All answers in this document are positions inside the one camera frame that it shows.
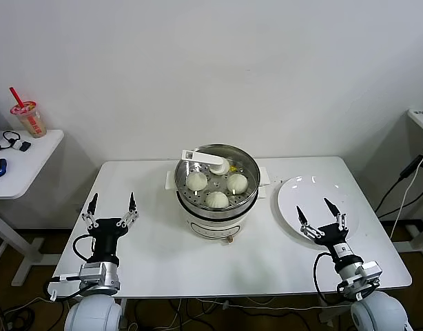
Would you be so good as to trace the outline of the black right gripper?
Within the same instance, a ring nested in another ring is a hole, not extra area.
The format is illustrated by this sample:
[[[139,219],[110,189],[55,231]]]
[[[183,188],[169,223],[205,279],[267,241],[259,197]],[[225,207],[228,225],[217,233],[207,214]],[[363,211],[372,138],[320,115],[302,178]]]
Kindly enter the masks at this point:
[[[322,227],[314,228],[308,221],[303,211],[297,205],[298,220],[301,224],[300,231],[309,239],[316,239],[316,244],[324,246],[331,254],[335,266],[348,266],[356,262],[356,256],[346,242],[348,227],[346,214],[341,213],[338,207],[324,198],[328,209],[336,218],[337,223],[331,223]]]

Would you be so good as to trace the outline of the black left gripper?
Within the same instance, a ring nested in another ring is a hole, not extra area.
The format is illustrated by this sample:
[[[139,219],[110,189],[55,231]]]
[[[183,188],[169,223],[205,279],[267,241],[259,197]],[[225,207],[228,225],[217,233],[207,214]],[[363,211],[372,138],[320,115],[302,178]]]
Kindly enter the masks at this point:
[[[119,264],[119,258],[116,255],[118,239],[126,235],[135,220],[138,219],[138,210],[134,199],[134,193],[130,194],[128,211],[122,218],[101,218],[95,219],[96,203],[98,194],[95,193],[89,202],[86,212],[81,217],[85,222],[88,234],[95,239],[92,256],[88,259],[89,263],[109,262]]]

